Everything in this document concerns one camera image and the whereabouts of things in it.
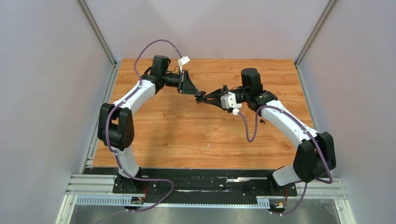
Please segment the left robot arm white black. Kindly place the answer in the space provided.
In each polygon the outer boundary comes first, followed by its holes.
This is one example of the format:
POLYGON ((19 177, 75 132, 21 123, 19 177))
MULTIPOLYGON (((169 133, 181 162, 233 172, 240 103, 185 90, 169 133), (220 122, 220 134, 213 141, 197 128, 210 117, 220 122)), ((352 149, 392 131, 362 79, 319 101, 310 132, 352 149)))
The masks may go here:
POLYGON ((165 86, 174 87, 184 95, 202 94, 191 81, 188 71, 170 72, 170 62, 166 56, 154 56, 152 65, 126 95, 112 104, 104 103, 100 107, 98 139, 114 155, 119 176, 126 179, 125 187, 132 193, 142 189, 144 180, 131 148, 135 135, 134 114, 165 86))

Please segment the black earbud charging case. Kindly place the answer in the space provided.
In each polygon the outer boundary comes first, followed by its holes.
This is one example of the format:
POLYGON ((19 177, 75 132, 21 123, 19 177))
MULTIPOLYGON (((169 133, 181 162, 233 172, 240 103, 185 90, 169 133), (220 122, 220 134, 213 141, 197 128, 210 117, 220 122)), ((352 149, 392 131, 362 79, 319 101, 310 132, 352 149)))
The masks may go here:
POLYGON ((205 91, 201 91, 198 95, 195 95, 195 101, 196 103, 201 103, 203 101, 205 101, 204 95, 206 94, 205 91))

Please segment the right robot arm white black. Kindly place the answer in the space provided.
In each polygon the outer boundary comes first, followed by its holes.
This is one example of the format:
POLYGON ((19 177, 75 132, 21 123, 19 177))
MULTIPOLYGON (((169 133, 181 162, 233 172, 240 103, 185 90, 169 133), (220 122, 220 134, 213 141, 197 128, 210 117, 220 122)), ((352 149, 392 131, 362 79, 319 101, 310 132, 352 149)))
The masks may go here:
POLYGON ((256 68, 243 69, 241 83, 234 89, 224 85, 209 94, 201 93, 196 97, 196 102, 211 104, 235 116, 239 115, 245 123, 247 119, 240 110, 242 103, 247 103, 249 109, 255 112, 252 137, 249 136, 248 127, 245 127, 248 142, 253 142, 257 136, 259 118, 269 121, 289 139, 296 148, 294 161, 291 165, 270 172, 267 181, 269 193, 278 195, 290 183, 318 180, 331 184, 331 170, 336 168, 333 137, 328 132, 319 133, 310 128, 286 109, 275 94, 263 88, 261 75, 256 68))

